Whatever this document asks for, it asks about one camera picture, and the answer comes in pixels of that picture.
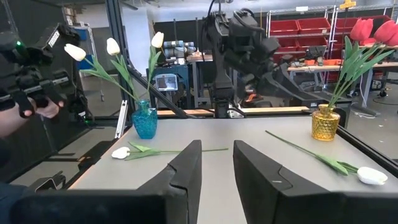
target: wooden table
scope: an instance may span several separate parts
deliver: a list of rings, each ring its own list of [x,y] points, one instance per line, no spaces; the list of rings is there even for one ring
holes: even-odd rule
[[[245,113],[267,113],[267,112],[275,112],[275,113],[281,113],[281,112],[300,112],[302,110],[308,110],[306,106],[291,106],[291,107],[279,107],[279,108],[242,108],[241,109]],[[198,115],[198,114],[211,114],[211,112],[207,110],[184,110],[187,114],[191,115]],[[174,115],[175,113],[173,111],[167,110],[167,111],[158,111],[157,115],[159,116],[166,116],[166,115]]]

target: cable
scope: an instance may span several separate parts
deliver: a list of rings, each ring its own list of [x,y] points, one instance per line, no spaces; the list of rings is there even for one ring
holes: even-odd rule
[[[380,103],[382,105],[388,105],[388,106],[398,106],[398,103],[383,103],[383,102],[377,101],[376,98],[373,99],[373,102]]]
[[[238,22],[239,22],[240,24],[242,24],[242,26],[244,26],[244,27],[246,27],[246,28],[248,28],[248,29],[250,29],[250,30],[253,30],[253,31],[262,32],[262,33],[264,33],[264,34],[266,33],[266,30],[263,29],[263,28],[261,28],[261,27],[253,27],[253,26],[250,26],[250,25],[248,25],[247,23],[245,23],[245,22],[242,20],[241,16],[240,16],[236,11],[234,11],[234,17],[235,17],[236,20],[238,20]]]

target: person's hand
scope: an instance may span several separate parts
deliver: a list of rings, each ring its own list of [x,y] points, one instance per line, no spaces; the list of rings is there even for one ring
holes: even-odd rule
[[[47,101],[49,102],[49,104],[45,107],[45,108],[37,108],[36,106],[36,102],[32,99],[29,99],[30,102],[33,105],[33,108],[35,109],[35,112],[37,114],[42,115],[43,117],[46,118],[53,118],[55,117],[58,112],[60,111],[60,107],[63,107],[63,102],[60,102],[58,105],[56,105],[53,101],[51,101],[49,98],[47,98]],[[31,111],[25,111],[24,112],[25,116],[29,117],[32,115]]]

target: wall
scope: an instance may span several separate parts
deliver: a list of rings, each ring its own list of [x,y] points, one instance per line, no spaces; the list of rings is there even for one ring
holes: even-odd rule
[[[104,4],[85,6],[77,21],[89,23],[92,28],[109,27],[108,16]],[[137,11],[123,7],[122,21],[126,33],[126,41],[131,62],[136,69],[146,76],[149,58],[150,32],[147,9],[140,7]]]
[[[357,5],[365,4],[381,4],[381,2],[386,2],[389,0],[356,0]],[[173,21],[186,21],[194,20],[196,17],[201,19],[203,16],[207,15],[210,1],[208,2],[189,2],[183,4],[181,2],[163,2],[160,1],[160,7],[156,5],[149,6],[149,10],[154,15],[155,22],[167,22]],[[234,0],[231,4],[222,4],[222,10],[227,13],[227,17],[232,16],[234,10],[239,10],[246,7],[253,12],[266,12],[270,10],[278,9],[294,9],[297,6],[333,6],[335,4],[341,4],[343,0],[283,0],[283,1],[245,1],[245,0]],[[218,4],[213,5],[213,11],[218,8]]]

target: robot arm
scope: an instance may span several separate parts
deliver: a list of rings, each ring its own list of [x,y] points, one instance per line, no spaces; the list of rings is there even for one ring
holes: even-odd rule
[[[264,75],[274,71],[272,55],[279,47],[275,38],[266,38],[265,30],[258,27],[249,9],[235,11],[230,21],[225,13],[212,12],[207,17],[206,37],[212,44],[216,78],[213,84],[216,118],[227,118],[229,104],[233,103],[234,89],[225,68],[243,74],[246,85],[258,90]]]
[[[79,35],[63,24],[46,29],[40,40],[31,47],[26,47],[13,32],[0,33],[0,54],[9,63],[17,65],[16,71],[0,77],[13,80],[10,85],[0,88],[0,111],[10,109],[18,103],[20,116],[24,118],[23,111],[33,111],[28,97],[33,98],[38,107],[46,107],[46,97],[55,103],[64,100],[56,91],[55,85],[60,85],[64,90],[75,88],[64,70],[54,72],[53,80],[42,75],[42,71],[51,72],[49,68],[53,60],[52,48],[60,39],[75,45],[80,41]]]

